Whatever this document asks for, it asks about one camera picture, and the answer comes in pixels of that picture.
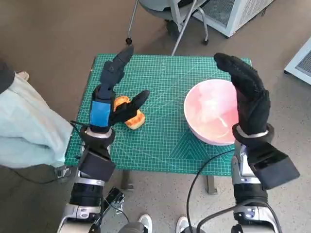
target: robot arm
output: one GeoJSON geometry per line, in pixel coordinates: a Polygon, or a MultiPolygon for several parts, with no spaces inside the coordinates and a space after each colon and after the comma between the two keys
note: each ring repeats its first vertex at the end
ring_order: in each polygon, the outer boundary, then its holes
{"type": "Polygon", "coordinates": [[[148,90],[142,91],[130,103],[121,104],[113,111],[113,88],[123,78],[124,67],[133,52],[134,47],[128,46],[104,64],[101,84],[92,93],[89,125],[79,131],[85,145],[58,233],[100,233],[102,218],[111,204],[121,205],[123,202],[124,194],[117,188],[112,188],[103,198],[103,188],[115,169],[110,160],[110,145],[115,138],[111,126],[135,117],[149,96],[148,90]]]}
{"type": "MultiPolygon", "coordinates": [[[[299,172],[286,154],[270,144],[274,128],[267,123],[269,92],[257,71],[234,56],[217,53],[214,60],[231,75],[237,90],[239,123],[233,126],[236,149],[231,161],[236,203],[249,199],[267,203],[268,189],[299,177],[299,172]]],[[[233,233],[281,233],[271,210],[258,203],[235,209],[234,218],[238,225],[233,233]]]]}

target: orange object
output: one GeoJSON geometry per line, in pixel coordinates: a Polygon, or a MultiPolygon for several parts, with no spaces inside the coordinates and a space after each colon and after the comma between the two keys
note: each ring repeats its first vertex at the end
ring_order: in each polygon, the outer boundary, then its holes
{"type": "MultiPolygon", "coordinates": [[[[120,96],[115,99],[113,111],[123,103],[130,103],[130,99],[127,96],[120,96]]],[[[139,109],[137,110],[137,115],[125,122],[126,126],[132,130],[138,129],[145,123],[145,115],[139,109]]]]}

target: black glove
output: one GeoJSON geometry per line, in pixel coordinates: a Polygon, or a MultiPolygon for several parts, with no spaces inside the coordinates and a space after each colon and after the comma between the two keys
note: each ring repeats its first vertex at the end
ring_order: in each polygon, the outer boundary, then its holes
{"type": "Polygon", "coordinates": [[[235,56],[217,53],[214,60],[218,69],[231,75],[237,90],[239,126],[243,132],[247,135],[265,132],[270,98],[257,71],[235,56]]]}

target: pink bowl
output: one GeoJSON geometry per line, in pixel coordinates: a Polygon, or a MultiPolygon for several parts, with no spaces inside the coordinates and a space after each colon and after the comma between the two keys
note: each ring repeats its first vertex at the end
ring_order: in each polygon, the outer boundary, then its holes
{"type": "Polygon", "coordinates": [[[239,118],[232,82],[212,79],[198,83],[185,98],[184,113],[200,140],[216,146],[234,143],[232,126],[239,118]]]}

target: bowl rim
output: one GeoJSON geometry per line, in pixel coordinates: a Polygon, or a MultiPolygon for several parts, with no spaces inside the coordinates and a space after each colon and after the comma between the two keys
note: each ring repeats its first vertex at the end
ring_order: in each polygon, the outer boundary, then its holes
{"type": "Polygon", "coordinates": [[[198,86],[198,85],[200,85],[200,84],[202,84],[202,83],[207,83],[207,82],[214,82],[214,81],[217,81],[217,82],[219,82],[219,81],[221,81],[221,82],[228,82],[228,83],[231,83],[232,84],[232,82],[231,81],[228,81],[228,80],[224,80],[224,79],[208,79],[208,80],[204,80],[204,81],[202,81],[202,82],[199,82],[199,83],[197,83],[195,86],[193,86],[191,89],[190,89],[190,91],[187,93],[187,95],[186,95],[186,97],[185,97],[185,100],[184,100],[184,116],[185,116],[185,118],[186,118],[186,121],[187,121],[187,124],[188,124],[188,126],[189,126],[189,128],[190,128],[190,130],[191,131],[195,131],[195,133],[194,132],[192,132],[198,139],[200,139],[201,141],[204,141],[202,138],[204,138],[204,139],[206,139],[207,141],[209,141],[209,142],[214,142],[215,144],[223,144],[223,145],[231,145],[231,144],[233,144],[232,142],[229,142],[229,141],[227,141],[227,142],[223,142],[223,143],[220,143],[220,142],[216,142],[216,141],[212,141],[212,140],[210,140],[210,139],[208,139],[208,138],[206,138],[206,137],[204,137],[204,136],[202,136],[199,132],[197,132],[195,129],[194,129],[194,127],[190,124],[190,122],[188,121],[188,119],[187,119],[187,114],[186,114],[186,108],[185,108],[185,106],[186,106],[186,100],[187,100],[187,98],[189,97],[189,95],[190,95],[190,93],[198,86]]]}

